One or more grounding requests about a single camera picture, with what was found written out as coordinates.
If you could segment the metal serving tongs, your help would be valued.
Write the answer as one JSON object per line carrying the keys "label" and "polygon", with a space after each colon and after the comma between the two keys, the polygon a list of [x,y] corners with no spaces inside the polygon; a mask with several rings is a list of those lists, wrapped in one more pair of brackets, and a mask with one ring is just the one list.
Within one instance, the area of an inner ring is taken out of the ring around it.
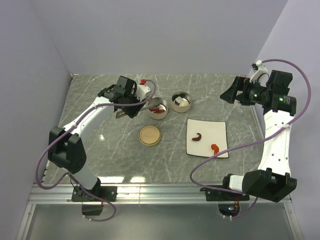
{"label": "metal serving tongs", "polygon": [[124,109],[121,109],[119,112],[116,113],[116,119],[122,118],[122,117],[130,117],[131,119],[136,117],[139,112],[148,110],[154,107],[158,107],[161,104],[161,100],[152,98],[150,101],[148,101],[144,106],[134,106],[134,107],[125,107]]}

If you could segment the red bacon strip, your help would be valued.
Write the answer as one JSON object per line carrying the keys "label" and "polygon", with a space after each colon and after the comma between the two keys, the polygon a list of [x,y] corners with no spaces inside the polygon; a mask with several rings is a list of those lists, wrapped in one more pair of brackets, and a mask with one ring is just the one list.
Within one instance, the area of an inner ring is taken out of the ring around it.
{"label": "red bacon strip", "polygon": [[166,110],[165,109],[160,109],[158,107],[156,108],[150,108],[149,109],[153,114],[162,114],[164,113]]}

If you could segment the white round bun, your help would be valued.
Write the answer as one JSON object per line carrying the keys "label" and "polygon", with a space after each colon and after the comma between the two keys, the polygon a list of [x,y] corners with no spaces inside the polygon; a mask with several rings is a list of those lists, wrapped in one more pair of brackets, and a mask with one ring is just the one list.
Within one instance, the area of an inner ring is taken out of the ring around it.
{"label": "white round bun", "polygon": [[190,104],[190,103],[189,103],[187,100],[184,99],[183,102],[181,102],[179,106],[180,106],[180,107],[186,107],[186,106],[188,106],[189,104]]}

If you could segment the sushi roll piece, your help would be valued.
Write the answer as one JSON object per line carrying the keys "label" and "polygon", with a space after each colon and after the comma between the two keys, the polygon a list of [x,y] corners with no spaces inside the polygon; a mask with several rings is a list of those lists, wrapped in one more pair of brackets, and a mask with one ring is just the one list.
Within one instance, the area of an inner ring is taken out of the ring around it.
{"label": "sushi roll piece", "polygon": [[183,101],[184,101],[183,98],[180,97],[180,96],[178,96],[178,97],[174,100],[174,102],[175,102],[176,105],[180,105],[181,102],[183,102]]}

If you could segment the dark red curved sausage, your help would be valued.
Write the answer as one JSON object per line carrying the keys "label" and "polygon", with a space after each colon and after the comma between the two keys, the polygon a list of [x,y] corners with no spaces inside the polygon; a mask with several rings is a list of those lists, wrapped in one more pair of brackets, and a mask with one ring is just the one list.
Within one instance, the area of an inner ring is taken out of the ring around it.
{"label": "dark red curved sausage", "polygon": [[194,142],[200,141],[202,138],[202,135],[198,132],[196,137],[193,137],[191,140]]}

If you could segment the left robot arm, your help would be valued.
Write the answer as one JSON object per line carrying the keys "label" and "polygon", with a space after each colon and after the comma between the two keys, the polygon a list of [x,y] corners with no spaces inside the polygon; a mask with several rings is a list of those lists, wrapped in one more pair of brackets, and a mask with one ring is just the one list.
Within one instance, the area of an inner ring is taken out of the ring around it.
{"label": "left robot arm", "polygon": [[85,137],[113,114],[117,117],[135,118],[154,92],[154,89],[147,86],[145,79],[137,83],[128,77],[120,76],[117,83],[101,90],[93,103],[75,120],[62,128],[56,126],[51,129],[48,160],[65,169],[89,201],[103,199],[105,193],[101,180],[92,173],[86,163]]}

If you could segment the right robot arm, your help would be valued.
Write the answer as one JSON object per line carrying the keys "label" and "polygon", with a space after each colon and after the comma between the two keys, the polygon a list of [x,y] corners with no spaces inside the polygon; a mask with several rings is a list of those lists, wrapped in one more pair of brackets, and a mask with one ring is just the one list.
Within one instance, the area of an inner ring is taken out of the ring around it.
{"label": "right robot arm", "polygon": [[229,173],[223,178],[220,193],[232,200],[242,192],[272,202],[279,202],[297,187],[297,179],[291,177],[289,147],[291,125],[297,108],[297,100],[289,96],[289,84],[293,75],[273,70],[265,86],[258,81],[237,76],[231,87],[220,95],[227,103],[239,101],[243,106],[259,104],[263,108],[265,139],[263,153],[257,170],[245,175]]}

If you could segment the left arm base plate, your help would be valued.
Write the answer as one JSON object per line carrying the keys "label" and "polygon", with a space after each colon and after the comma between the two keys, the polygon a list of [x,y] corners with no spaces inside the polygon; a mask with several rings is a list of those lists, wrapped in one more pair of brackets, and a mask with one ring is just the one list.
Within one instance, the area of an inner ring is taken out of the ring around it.
{"label": "left arm base plate", "polygon": [[[97,195],[101,199],[105,199],[109,202],[115,202],[117,198],[116,186],[102,186],[100,193]],[[71,197],[72,202],[98,202],[99,200],[87,195],[79,186],[73,188],[73,193]]]}

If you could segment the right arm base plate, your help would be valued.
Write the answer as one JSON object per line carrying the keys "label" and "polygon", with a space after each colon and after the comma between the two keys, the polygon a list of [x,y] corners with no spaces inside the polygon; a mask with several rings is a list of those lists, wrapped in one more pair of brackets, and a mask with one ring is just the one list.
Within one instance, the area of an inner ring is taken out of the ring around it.
{"label": "right arm base plate", "polygon": [[226,201],[249,201],[250,196],[249,195],[242,195],[242,194],[236,194],[232,192],[227,191],[221,191],[223,188],[222,185],[209,185],[210,187],[218,188],[216,189],[210,189],[207,187],[202,187],[200,189],[201,192],[205,192],[205,199],[207,202],[226,202]]}

